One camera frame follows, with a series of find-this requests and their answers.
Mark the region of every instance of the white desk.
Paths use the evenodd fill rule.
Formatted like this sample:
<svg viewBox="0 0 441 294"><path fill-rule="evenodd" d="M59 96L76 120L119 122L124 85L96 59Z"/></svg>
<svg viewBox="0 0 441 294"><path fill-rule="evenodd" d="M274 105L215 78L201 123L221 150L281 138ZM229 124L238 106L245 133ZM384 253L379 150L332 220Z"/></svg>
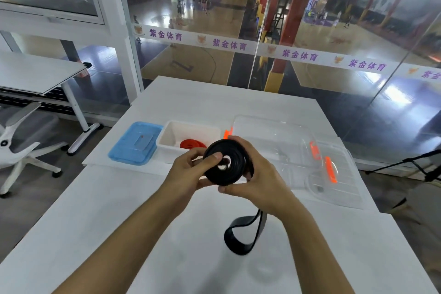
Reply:
<svg viewBox="0 0 441 294"><path fill-rule="evenodd" d="M231 128L234 117L239 114L303 125L318 141L343 146L315 99L160 76L132 103L83 164L166 175L171 165L155 160L155 155L146 165L134 166L114 162L107 154L136 121L164 125L169 120L177 120L216 126L223 131ZM360 175L357 179L365 210L378 212ZM307 191L296 190L295 195L316 200Z"/></svg>
<svg viewBox="0 0 441 294"><path fill-rule="evenodd" d="M49 294L144 202L164 177L88 165L0 264L2 293ZM436 294L394 219L302 200L357 294ZM197 191L161 236L129 294L301 293L288 238L272 216L247 256L223 232L248 201ZM240 239L245 232L238 234ZM252 237L252 229L247 232Z"/></svg>
<svg viewBox="0 0 441 294"><path fill-rule="evenodd" d="M68 155L73 155L87 137L101 127L99 123L91 126L87 124L67 82L84 69L85 66L82 63L0 51L0 88L39 95L44 95L57 86L63 88L83 129L83 133L70 146Z"/></svg>

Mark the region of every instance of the forearm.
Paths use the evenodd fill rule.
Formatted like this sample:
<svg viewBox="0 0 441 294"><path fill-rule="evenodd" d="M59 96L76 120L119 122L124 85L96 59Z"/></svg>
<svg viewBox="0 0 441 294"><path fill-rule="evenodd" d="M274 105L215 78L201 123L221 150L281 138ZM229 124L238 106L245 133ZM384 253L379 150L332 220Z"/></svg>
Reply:
<svg viewBox="0 0 441 294"><path fill-rule="evenodd" d="M320 229L295 199L281 221L288 234L302 293L354 293Z"/></svg>
<svg viewBox="0 0 441 294"><path fill-rule="evenodd" d="M127 218L53 294L122 294L174 219L157 193Z"/></svg>

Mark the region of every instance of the chair armrest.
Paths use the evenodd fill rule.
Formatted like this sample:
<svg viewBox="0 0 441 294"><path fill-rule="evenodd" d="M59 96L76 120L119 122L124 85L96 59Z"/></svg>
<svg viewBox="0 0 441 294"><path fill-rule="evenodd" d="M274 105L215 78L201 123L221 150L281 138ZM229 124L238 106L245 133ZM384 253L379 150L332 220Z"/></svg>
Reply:
<svg viewBox="0 0 441 294"><path fill-rule="evenodd" d="M15 124L17 124L18 126L24 119L26 119L34 110L36 110L40 106L40 102L33 102L23 107L6 121L5 127L12 127Z"/></svg>

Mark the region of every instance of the rolled black belt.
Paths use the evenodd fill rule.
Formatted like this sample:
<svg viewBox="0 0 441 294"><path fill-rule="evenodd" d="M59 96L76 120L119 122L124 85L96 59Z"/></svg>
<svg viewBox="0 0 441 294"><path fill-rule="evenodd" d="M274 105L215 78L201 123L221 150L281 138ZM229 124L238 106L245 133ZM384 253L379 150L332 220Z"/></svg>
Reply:
<svg viewBox="0 0 441 294"><path fill-rule="evenodd" d="M218 165L212 167L205 172L205 176L213 184L227 186L235 183L240 179L240 177L246 172L250 172L250 175L254 174L254 167L251 163L250 157L247 152L238 142L234 140L219 140L214 142L205 151L204 158L216 153L221 152L224 157L228 156L230 158L230 163L226 163L222 160L218 165L224 165L225 169L221 170ZM254 247L259 238L260 234L265 227L267 213L258 210L255 216L243 216L235 219L231 225L225 230L223 235L223 240L228 248L240 256L245 256ZM233 233L233 228L239 228L244 226L249 226L254 221L259 219L259 225L257 227L256 236L251 244L244 244L240 242Z"/></svg>

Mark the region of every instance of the white box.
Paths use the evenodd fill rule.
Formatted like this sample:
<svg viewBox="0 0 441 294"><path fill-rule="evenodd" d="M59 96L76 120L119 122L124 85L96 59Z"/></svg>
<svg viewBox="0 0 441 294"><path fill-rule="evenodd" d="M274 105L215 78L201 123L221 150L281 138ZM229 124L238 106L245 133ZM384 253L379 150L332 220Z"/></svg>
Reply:
<svg viewBox="0 0 441 294"><path fill-rule="evenodd" d="M165 163L173 164L177 157L188 151L179 147L182 141L193 139L209 147L220 138L221 130L216 127L168 121L156 139L158 149L155 157Z"/></svg>

